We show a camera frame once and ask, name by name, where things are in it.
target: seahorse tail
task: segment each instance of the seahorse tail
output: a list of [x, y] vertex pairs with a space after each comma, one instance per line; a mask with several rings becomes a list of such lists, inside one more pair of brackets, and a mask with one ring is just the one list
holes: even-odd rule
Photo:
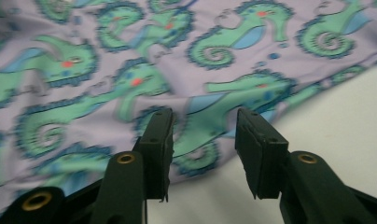
[[217, 145], [214, 142], [197, 148], [189, 154], [175, 157], [173, 165], [177, 166], [178, 172], [181, 175], [195, 176], [203, 175], [209, 170], [216, 168], [216, 163], [219, 158]]
[[340, 59], [349, 54], [355, 42], [340, 33], [314, 31], [309, 29], [299, 36], [299, 43], [305, 51], [318, 57]]
[[201, 41], [194, 42], [188, 49], [188, 57], [192, 63], [209, 70], [228, 67], [234, 61], [227, 46], [204, 45]]
[[39, 157], [58, 148], [64, 139], [65, 124], [35, 125], [23, 138], [25, 156]]

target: cloth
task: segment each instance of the cloth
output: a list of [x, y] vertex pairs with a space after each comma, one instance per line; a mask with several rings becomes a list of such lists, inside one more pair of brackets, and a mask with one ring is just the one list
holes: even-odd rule
[[204, 175], [238, 107], [273, 121], [375, 64], [377, 0], [0, 0], [0, 214], [102, 178], [166, 107], [172, 182]]

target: pink dot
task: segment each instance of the pink dot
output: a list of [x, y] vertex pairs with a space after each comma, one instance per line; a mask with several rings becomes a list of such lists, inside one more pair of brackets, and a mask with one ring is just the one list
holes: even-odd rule
[[267, 16], [267, 12], [265, 12], [265, 11], [260, 11], [260, 12], [258, 12], [258, 16], [260, 16], [260, 17], [265, 17], [265, 16]]
[[136, 78], [131, 82], [131, 86], [138, 86], [143, 82], [142, 78]]
[[170, 23], [168, 23], [168, 25], [165, 26], [165, 29], [166, 29], [166, 30], [170, 30], [170, 29], [172, 29], [173, 27], [174, 27], [174, 25], [170, 22]]
[[72, 66], [73, 66], [73, 63], [70, 61], [66, 61], [62, 63], [62, 67], [72, 67]]

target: seahorse print fabric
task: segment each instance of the seahorse print fabric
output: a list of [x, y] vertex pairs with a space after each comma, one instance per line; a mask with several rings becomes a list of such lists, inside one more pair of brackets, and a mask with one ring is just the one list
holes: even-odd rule
[[231, 158], [236, 109], [268, 120], [377, 64], [377, 0], [0, 0], [0, 214], [70, 194], [172, 108], [173, 182]]

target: blue patch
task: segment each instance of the blue patch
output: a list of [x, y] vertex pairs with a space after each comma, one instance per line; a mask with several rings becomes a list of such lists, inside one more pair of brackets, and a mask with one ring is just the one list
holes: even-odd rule
[[63, 71], [64, 77], [68, 77], [69, 75], [70, 75], [70, 71], [68, 71], [68, 70]]
[[61, 183], [61, 189], [63, 190], [64, 194], [70, 195], [80, 189], [83, 189], [87, 186], [87, 176], [89, 173], [87, 172], [75, 172], [71, 175], [68, 175], [67, 178]]
[[282, 44], [279, 45], [279, 48], [281, 48], [281, 49], [285, 49], [287, 47], [288, 47], [287, 43], [282, 43]]
[[265, 101], [270, 101], [273, 97], [273, 94], [271, 91], [264, 92], [263, 98]]
[[278, 54], [278, 53], [272, 53], [272, 54], [268, 55], [268, 58], [269, 58], [269, 59], [272, 59], [272, 60], [274, 60], [274, 59], [278, 59], [278, 58], [280, 58], [280, 57], [281, 57], [281, 55]]
[[355, 16], [349, 21], [348, 25], [342, 31], [344, 35], [350, 35], [361, 29], [370, 19], [367, 18], [361, 11], [357, 12]]
[[80, 16], [75, 16], [75, 17], [73, 18], [73, 23], [74, 23], [75, 25], [81, 25], [81, 23], [82, 23], [82, 21], [81, 21], [81, 17], [80, 17]]
[[240, 38], [237, 42], [235, 42], [232, 45], [232, 48], [246, 49], [255, 45], [263, 37], [264, 31], [265, 31], [264, 26], [259, 26], [259, 27], [255, 27], [251, 29], [242, 38]]
[[15, 22], [9, 22], [8, 23], [8, 27], [10, 28], [10, 30], [12, 31], [19, 31], [20, 30], [20, 27], [17, 25], [17, 23]]
[[136, 48], [140, 42], [142, 42], [144, 36], [147, 35], [147, 32], [148, 32], [148, 26], [145, 26], [144, 28], [142, 28], [139, 33], [136, 35], [136, 37], [134, 37], [132, 40], [130, 40], [130, 46], [132, 48]]
[[23, 69], [24, 63], [26, 60], [34, 58], [44, 51], [42, 49], [27, 49], [23, 52], [22, 55], [18, 59], [16, 59], [15, 62], [8, 65], [6, 68], [0, 70], [0, 73], [13, 73], [13, 72], [19, 72]]
[[226, 94], [227, 93], [217, 93], [217, 94], [209, 94], [209, 95], [197, 96], [197, 97], [191, 98], [189, 107], [188, 107], [188, 114], [196, 113], [198, 111], [201, 111], [209, 107], [210, 105], [220, 100]]
[[275, 113], [274, 110], [268, 110], [268, 111], [265, 111], [265, 112], [261, 113], [261, 116], [263, 118], [265, 118], [267, 121], [270, 122], [270, 121], [272, 121], [275, 118], [276, 113]]

